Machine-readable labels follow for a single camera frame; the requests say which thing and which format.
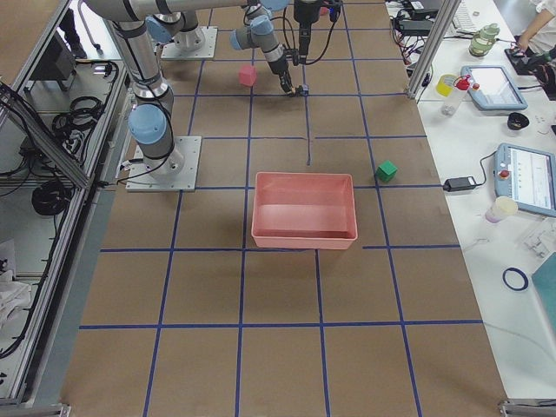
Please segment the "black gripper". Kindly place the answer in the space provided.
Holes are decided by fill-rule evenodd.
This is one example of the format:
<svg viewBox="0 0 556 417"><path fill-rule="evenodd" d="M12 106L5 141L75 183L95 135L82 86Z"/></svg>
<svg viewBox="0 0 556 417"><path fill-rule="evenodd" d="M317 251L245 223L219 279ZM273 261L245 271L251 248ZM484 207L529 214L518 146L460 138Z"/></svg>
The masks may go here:
<svg viewBox="0 0 556 417"><path fill-rule="evenodd" d="M305 64L308 58L308 50L311 39L312 23L305 19L298 22L299 24L299 62Z"/></svg>
<svg viewBox="0 0 556 417"><path fill-rule="evenodd" d="M277 75L283 92L287 96L296 96L296 87L292 84L287 60L277 60L271 63L271 71Z"/></svg>

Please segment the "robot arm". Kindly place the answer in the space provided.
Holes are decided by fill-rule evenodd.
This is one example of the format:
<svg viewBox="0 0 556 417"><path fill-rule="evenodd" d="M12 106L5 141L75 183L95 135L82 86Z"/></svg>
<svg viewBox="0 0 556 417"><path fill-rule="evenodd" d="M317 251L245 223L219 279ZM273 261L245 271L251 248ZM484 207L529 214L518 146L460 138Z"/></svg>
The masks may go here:
<svg viewBox="0 0 556 417"><path fill-rule="evenodd" d="M196 50L204 43L197 11L240 7L244 23L234 30L234 49L258 49L281 89L290 97L305 96L308 88L293 84L288 66L307 61L311 27L319 19L321 1L295 1L299 24L298 47L288 49L278 41L272 14L285 10L286 1L89 1L88 7L109 26L110 36L132 79L137 100L128 126L142 151L147 175L172 178L182 171L185 155L171 127L174 93L162 74L153 42L178 44L180 50Z"/></svg>
<svg viewBox="0 0 556 417"><path fill-rule="evenodd" d="M289 72L290 61L297 60L297 50L279 41L273 25L273 13L285 10L286 1L254 1L243 5L242 23L234 28L226 22L222 27L229 37L234 50L259 50L266 59L271 72L279 78L282 90L287 96L300 96L305 92L302 86L295 87ZM146 18L149 34L164 46L163 52L172 58L196 59L212 57L219 29L215 20L210 26L199 23L196 10L150 14Z"/></svg>

